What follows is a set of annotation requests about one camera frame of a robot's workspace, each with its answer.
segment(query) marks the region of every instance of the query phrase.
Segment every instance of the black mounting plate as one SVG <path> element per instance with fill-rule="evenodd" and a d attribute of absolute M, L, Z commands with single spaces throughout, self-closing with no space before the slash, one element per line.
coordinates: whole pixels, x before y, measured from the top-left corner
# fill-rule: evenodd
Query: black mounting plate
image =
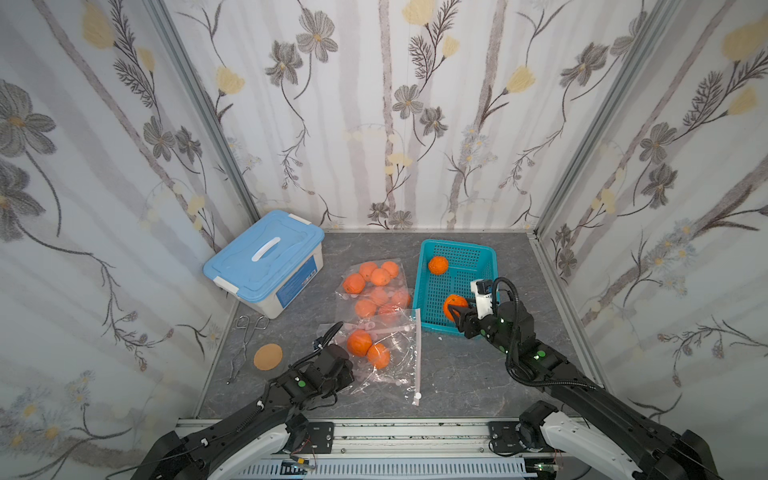
<path fill-rule="evenodd" d="M 310 434 L 310 442 L 297 453 L 302 455 L 315 453 L 331 453 L 333 447 L 333 422 L 310 422 L 306 427 Z"/>
<path fill-rule="evenodd" d="M 517 427 L 519 422 L 488 422 L 488 430 L 491 434 L 491 447 L 493 451 L 501 454 L 516 454 L 529 452 L 520 443 L 520 435 Z M 537 453 L 554 452 L 552 447 L 544 447 Z"/>

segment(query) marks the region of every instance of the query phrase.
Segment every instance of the cork coaster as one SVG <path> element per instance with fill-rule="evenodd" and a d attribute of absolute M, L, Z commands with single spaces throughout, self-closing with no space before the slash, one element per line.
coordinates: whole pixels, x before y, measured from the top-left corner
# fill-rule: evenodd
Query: cork coaster
<path fill-rule="evenodd" d="M 253 364 L 259 370 L 271 370 L 283 359 L 283 349 L 276 343 L 269 343 L 259 349 L 253 356 Z"/>

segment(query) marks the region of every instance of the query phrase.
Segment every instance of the plastic bag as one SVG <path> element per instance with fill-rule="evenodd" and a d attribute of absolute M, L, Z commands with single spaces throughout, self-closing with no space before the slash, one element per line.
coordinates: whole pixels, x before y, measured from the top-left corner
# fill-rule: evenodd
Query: plastic bag
<path fill-rule="evenodd" d="M 331 324 L 318 327 L 318 335 Z M 344 347 L 354 364 L 352 395 L 388 396 L 419 404 L 422 322 L 419 310 L 344 322 L 333 342 Z"/>
<path fill-rule="evenodd" d="M 336 293 L 339 297 L 336 318 L 345 323 L 407 310 L 413 301 L 413 291 L 408 289 L 397 258 L 352 265 L 344 273 Z"/>

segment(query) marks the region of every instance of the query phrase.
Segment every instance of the orange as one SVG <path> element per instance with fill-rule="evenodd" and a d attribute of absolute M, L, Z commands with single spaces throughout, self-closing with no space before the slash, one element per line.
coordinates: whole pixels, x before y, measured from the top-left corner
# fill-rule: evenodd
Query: orange
<path fill-rule="evenodd" d="M 355 313 L 357 313 L 357 316 L 360 318 L 368 318 L 369 316 L 376 315 L 377 308 L 379 308 L 379 306 L 367 298 L 357 300 L 357 303 L 355 303 Z"/>
<path fill-rule="evenodd" d="M 392 303 L 400 308 L 408 308 L 411 305 L 411 296 L 408 294 L 408 290 L 402 288 L 392 295 Z"/>
<path fill-rule="evenodd" d="M 383 268 L 377 268 L 371 273 L 371 281 L 374 285 L 385 286 L 390 280 L 392 280 L 392 275 L 389 275 L 389 272 Z"/>
<path fill-rule="evenodd" d="M 442 304 L 442 312 L 445 314 L 445 318 L 451 320 L 452 322 L 455 322 L 456 320 L 453 318 L 453 315 L 448 310 L 448 305 L 467 307 L 469 306 L 469 303 L 467 303 L 466 298 L 459 295 L 448 295 L 448 298 L 445 299 L 445 302 Z"/>
<path fill-rule="evenodd" d="M 381 320 L 388 326 L 393 326 L 397 323 L 398 316 L 395 315 L 396 312 L 399 312 L 402 310 L 399 306 L 395 305 L 394 303 L 387 303 L 386 305 L 382 305 L 379 307 L 379 315 L 381 316 Z"/>
<path fill-rule="evenodd" d="M 384 262 L 382 265 L 382 268 L 389 272 L 389 275 L 392 278 L 395 278 L 400 274 L 400 267 L 397 266 L 397 263 L 395 262 Z"/>
<path fill-rule="evenodd" d="M 429 271 L 435 275 L 442 275 L 448 271 L 448 259 L 445 257 L 433 257 L 429 261 Z"/>
<path fill-rule="evenodd" d="M 365 330 L 355 330 L 346 340 L 347 351 L 357 356 L 366 356 L 371 345 L 373 340 Z"/>
<path fill-rule="evenodd" d="M 389 302 L 389 295 L 387 295 L 386 291 L 384 291 L 384 288 L 380 286 L 373 287 L 373 289 L 370 290 L 367 295 L 371 301 L 379 306 Z"/>
<path fill-rule="evenodd" d="M 360 293 L 362 289 L 366 288 L 366 281 L 359 273 L 353 273 L 344 279 L 344 283 L 341 286 L 347 293 Z"/>
<path fill-rule="evenodd" d="M 371 273 L 373 273 L 374 270 L 379 268 L 378 265 L 376 265 L 374 262 L 365 262 L 363 265 L 360 265 L 360 275 L 362 275 L 362 279 L 366 282 L 371 281 Z"/>
<path fill-rule="evenodd" d="M 381 343 L 377 343 L 368 349 L 368 361 L 379 370 L 389 365 L 389 357 L 389 349 Z"/>

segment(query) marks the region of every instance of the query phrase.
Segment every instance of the blue plastic basket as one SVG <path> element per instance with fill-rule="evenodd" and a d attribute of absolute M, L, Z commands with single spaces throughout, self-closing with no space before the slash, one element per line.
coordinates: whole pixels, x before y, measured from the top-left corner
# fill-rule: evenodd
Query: blue plastic basket
<path fill-rule="evenodd" d="M 448 259 L 448 271 L 434 275 L 429 271 L 433 257 Z M 442 304 L 448 295 L 473 297 L 469 282 L 498 276 L 496 252 L 491 247 L 449 240 L 424 240 L 419 254 L 419 272 L 413 294 L 413 308 L 422 309 L 422 326 L 449 335 L 461 335 L 445 318 Z"/>

